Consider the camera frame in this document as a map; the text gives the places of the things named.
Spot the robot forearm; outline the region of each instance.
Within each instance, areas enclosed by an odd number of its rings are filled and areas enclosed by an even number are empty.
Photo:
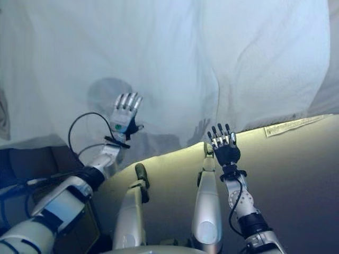
[[[253,198],[247,190],[246,172],[238,170],[236,165],[240,159],[240,150],[237,147],[235,132],[230,132],[228,124],[225,127],[226,131],[218,124],[217,132],[213,126],[213,135],[208,132],[208,137],[224,172],[220,179],[225,183],[228,192],[228,203],[231,207],[229,224],[237,234],[244,237],[250,253],[285,253],[261,212],[254,207]],[[233,212],[237,215],[241,233],[232,226]]]

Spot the white fabric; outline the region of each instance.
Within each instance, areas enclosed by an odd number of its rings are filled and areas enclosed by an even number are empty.
[[[308,115],[339,114],[339,1],[328,0],[331,55],[329,68]]]
[[[1,9],[11,126],[2,147],[66,141],[78,115],[108,116],[115,97],[134,90],[145,98],[137,116],[145,130],[131,153],[142,159],[200,141],[216,121],[240,131],[301,117],[328,68],[325,0],[4,1]],[[105,128],[95,117],[80,121],[75,150],[100,142]]]

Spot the black cable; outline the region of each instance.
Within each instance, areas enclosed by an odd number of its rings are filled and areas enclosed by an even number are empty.
[[[235,208],[237,207],[237,205],[238,205],[238,203],[239,203],[239,200],[240,200],[240,198],[241,198],[241,196],[242,196],[242,192],[243,192],[243,184],[242,184],[242,182],[240,182],[239,179],[236,178],[236,177],[234,177],[234,180],[236,180],[236,181],[240,184],[240,192],[239,192],[239,195],[238,195],[238,197],[237,197],[237,201],[235,202],[234,206],[233,206],[232,209],[231,209],[231,212],[229,213],[228,224],[229,224],[229,226],[231,227],[231,229],[232,229],[235,233],[237,233],[239,236],[243,237],[243,234],[241,234],[238,230],[236,230],[236,229],[233,227],[233,225],[232,225],[232,216],[233,216],[233,213],[234,213]]]
[[[111,136],[112,136],[112,139],[115,140],[115,138],[114,138],[114,136],[113,136],[112,129],[111,129],[111,127],[110,127],[110,124],[108,123],[108,121],[106,120],[106,118],[104,118],[101,114],[99,114],[99,113],[97,113],[97,112],[88,112],[88,113],[85,113],[85,114],[82,114],[82,115],[78,116],[78,117],[73,121],[73,123],[70,125],[70,127],[69,127],[69,130],[68,130],[68,146],[69,146],[69,149],[70,149],[70,151],[71,151],[71,153],[72,153],[72,156],[75,158],[76,161],[79,161],[82,165],[83,165],[83,163],[79,160],[79,157],[77,156],[77,154],[76,154],[76,153],[74,152],[74,150],[73,150],[73,147],[72,147],[72,144],[71,144],[71,141],[70,141],[70,134],[71,134],[71,132],[72,132],[72,129],[73,129],[73,127],[74,127],[74,124],[75,124],[80,118],[83,118],[84,116],[87,116],[87,115],[97,115],[97,116],[101,117],[101,118],[105,121],[105,123],[106,123],[108,129],[110,130],[110,134],[111,134]]]
[[[92,144],[92,145],[90,145],[90,146],[88,146],[88,147],[85,147],[83,150],[81,150],[79,153],[78,153],[78,157],[80,157],[80,155],[84,152],[84,151],[86,151],[87,149],[89,149],[89,148],[92,148],[92,147],[98,147],[98,146],[104,146],[105,145],[105,143],[100,143],[100,144]]]

